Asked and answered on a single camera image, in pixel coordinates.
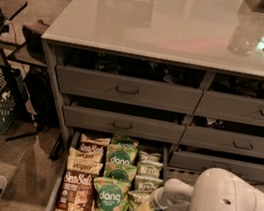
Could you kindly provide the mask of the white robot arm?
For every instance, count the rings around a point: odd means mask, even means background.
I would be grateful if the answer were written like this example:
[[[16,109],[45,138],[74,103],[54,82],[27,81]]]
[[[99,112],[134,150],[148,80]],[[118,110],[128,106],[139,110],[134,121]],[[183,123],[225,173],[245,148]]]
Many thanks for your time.
[[[264,211],[264,193],[230,171],[210,168],[192,186],[177,178],[167,180],[136,211],[185,205],[190,211]]]

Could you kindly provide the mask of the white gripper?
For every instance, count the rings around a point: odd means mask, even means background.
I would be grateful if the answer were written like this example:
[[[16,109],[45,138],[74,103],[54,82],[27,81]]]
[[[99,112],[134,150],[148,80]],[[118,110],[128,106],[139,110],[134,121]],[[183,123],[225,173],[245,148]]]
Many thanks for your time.
[[[169,206],[169,200],[164,192],[163,187],[154,190],[150,196],[151,202],[143,202],[136,207],[135,211],[153,211],[153,207],[157,211],[167,209]]]

